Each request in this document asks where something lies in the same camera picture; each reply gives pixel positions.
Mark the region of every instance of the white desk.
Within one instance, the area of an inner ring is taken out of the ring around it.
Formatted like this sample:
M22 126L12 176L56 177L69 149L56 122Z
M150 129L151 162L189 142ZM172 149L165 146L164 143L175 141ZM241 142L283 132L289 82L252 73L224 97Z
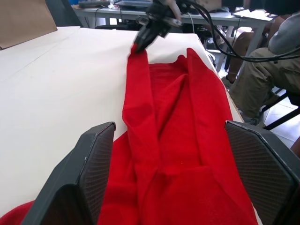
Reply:
M69 29L0 52L1 63L11 65L0 67L0 216L34 200L86 130L115 121L116 139L127 129L121 111L136 32L82 28L67 35ZM173 62L188 47L213 69L194 34L158 38L148 48L149 61ZM29 53L35 55L31 60ZM234 120L241 121L229 103Z
M122 10L122 12L120 13L119 9L103 8L103 9L99 9L97 12L96 10L97 10L96 8L74 9L74 11L78 16L101 17L106 19L106 23L109 23L109 18L117 18L117 19L123 18L127 20L135 20L137 16L146 17L146 13L141 11ZM215 25L232 26L232 27L237 27L239 25L240 27L256 28L252 41L247 50L247 54L246 54L247 56L257 48L259 44L259 40L263 33L263 29L265 25L268 23L268 21L266 20L256 20L250 18L239 19L235 16L232 16L230 13L211 13L210 15ZM207 24L206 20L204 20L204 18L201 15L191 15L191 16L193 18L194 24ZM191 23L191 19L188 15L182 15L182 22ZM217 65L218 72L221 69L223 60L224 60L224 56L221 55L219 63Z

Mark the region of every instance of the black chair leg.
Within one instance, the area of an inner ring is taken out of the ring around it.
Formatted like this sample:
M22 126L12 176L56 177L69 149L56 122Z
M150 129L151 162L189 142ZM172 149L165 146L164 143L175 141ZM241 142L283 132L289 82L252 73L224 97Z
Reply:
M274 103L265 106L264 108L262 108L262 113L267 111L268 109L270 109L271 107L273 107L274 105L276 105L278 102L282 101L283 99L285 99L287 97L287 93L283 94L282 96L280 96Z
M287 122L288 120L294 118L295 116L298 116L300 114L300 108L295 109L294 111L290 112L289 114L285 115L284 117L278 119L277 121L267 125L264 127L266 130L272 130L275 127L278 127L279 125Z

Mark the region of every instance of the gray shirt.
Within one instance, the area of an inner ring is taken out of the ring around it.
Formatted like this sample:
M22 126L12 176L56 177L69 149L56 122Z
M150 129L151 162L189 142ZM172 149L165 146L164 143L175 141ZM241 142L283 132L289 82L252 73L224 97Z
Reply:
M287 18L269 42L269 50L283 54L300 46L300 12Z

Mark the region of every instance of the laptop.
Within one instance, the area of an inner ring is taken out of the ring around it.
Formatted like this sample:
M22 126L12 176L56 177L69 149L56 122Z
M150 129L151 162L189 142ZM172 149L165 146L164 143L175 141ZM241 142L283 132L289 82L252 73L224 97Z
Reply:
M117 6L122 6L122 7L142 7L142 8L147 8L149 5L151 5L150 0L122 0L115 5Z
M255 10L250 12L248 9L236 11L232 15L236 17L245 17L245 18L264 20L264 21L271 21L277 17L277 15L270 15L265 10Z

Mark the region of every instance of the floor tile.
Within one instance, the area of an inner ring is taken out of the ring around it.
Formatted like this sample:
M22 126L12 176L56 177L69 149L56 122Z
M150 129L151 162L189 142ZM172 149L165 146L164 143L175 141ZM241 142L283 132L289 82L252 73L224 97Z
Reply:
M291 111L293 111L292 108L277 104L272 108L270 108L270 111L264 123L266 125L269 125ZM289 139L291 141L296 141L297 138L300 136L300 115L281 124L280 126L272 129L271 131L286 139Z
M274 87L274 88L272 89L272 91L275 92L275 91L277 91L278 89L279 89L279 88ZM279 96L282 96L283 94L285 94L285 92L286 92L286 90L281 90L281 91L278 93L278 95L279 95ZM290 107L290 108L292 108L292 109L297 109L297 108L298 108L297 106L291 104L291 102L290 102L290 100L289 100L288 97L286 97L285 99L283 99L282 101L280 101L278 104L284 105L284 106L287 106L287 107Z
M288 148L291 148L291 146L294 144L293 141L286 139L285 137L282 137L280 135L276 135L282 142L285 144Z
M268 117L268 115L269 115L269 111L270 111L270 109L268 109L267 111L265 111L265 112L263 113L263 115L261 115L260 121L262 121L263 123L266 122L266 119L267 119L267 117Z
M219 74L219 77L222 78L223 76L226 76L228 73L225 70L221 69L221 71L219 71L218 74Z

